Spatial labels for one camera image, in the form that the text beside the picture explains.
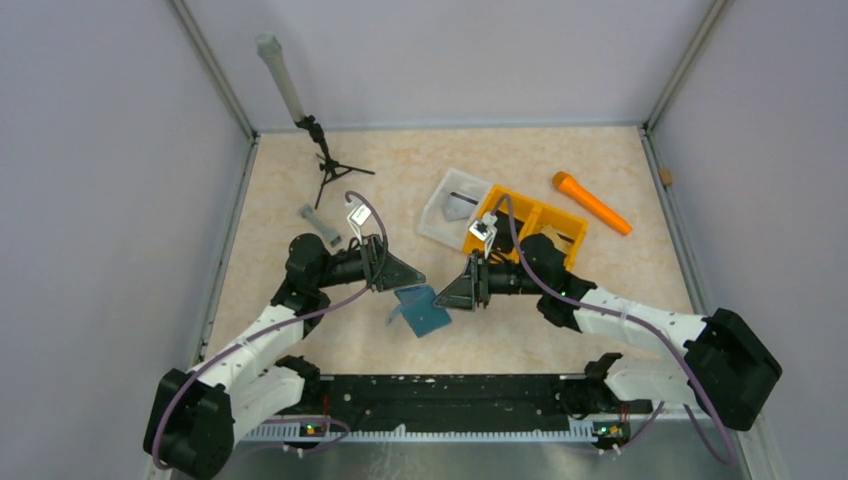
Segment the blue card holder wallet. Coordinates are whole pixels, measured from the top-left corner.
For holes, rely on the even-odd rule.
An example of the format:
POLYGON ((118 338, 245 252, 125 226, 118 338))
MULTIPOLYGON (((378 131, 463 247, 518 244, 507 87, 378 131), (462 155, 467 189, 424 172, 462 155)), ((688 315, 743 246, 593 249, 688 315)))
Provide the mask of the blue card holder wallet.
POLYGON ((415 336, 422 338, 452 323, 448 311, 434 304, 436 293, 429 284, 397 289, 394 295, 398 304, 389 314, 387 326, 403 319, 415 336))

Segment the gold credit card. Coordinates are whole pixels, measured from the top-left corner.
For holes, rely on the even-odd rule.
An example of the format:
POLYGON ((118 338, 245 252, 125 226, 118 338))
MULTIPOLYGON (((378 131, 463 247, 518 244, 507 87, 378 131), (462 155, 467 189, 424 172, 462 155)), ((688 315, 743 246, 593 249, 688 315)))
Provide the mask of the gold credit card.
POLYGON ((541 228, 540 233, 552 242, 556 250, 566 254, 568 254, 571 250, 571 243, 566 238, 562 237, 559 232, 550 225, 544 225, 541 228))

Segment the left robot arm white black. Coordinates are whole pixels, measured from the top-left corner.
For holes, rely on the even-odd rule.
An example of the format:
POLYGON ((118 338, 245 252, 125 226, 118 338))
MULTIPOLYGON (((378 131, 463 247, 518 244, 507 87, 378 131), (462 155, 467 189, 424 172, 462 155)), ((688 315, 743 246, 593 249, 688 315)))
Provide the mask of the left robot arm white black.
POLYGON ((158 467, 211 479, 237 442, 273 414, 317 407, 318 383, 277 360, 336 310, 324 288, 360 282, 383 292, 426 281, 376 234, 335 253, 317 235, 301 234, 289 244, 284 271, 269 304, 239 336, 190 370, 161 378, 143 440, 158 467))

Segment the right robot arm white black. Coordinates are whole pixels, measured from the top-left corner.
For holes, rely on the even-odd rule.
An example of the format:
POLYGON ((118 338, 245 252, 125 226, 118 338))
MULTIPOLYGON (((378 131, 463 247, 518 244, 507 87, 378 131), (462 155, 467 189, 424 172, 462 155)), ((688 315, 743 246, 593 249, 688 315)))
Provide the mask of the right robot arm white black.
POLYGON ((571 273, 565 259, 543 234, 522 240, 516 261, 491 262, 475 251, 434 304, 473 312, 494 295, 536 295, 537 310, 558 328, 657 354, 655 360, 615 356, 586 385, 594 409, 612 412, 624 401, 664 401, 698 406, 728 429, 753 427, 783 369, 738 313, 718 308, 704 316, 646 306, 571 273))

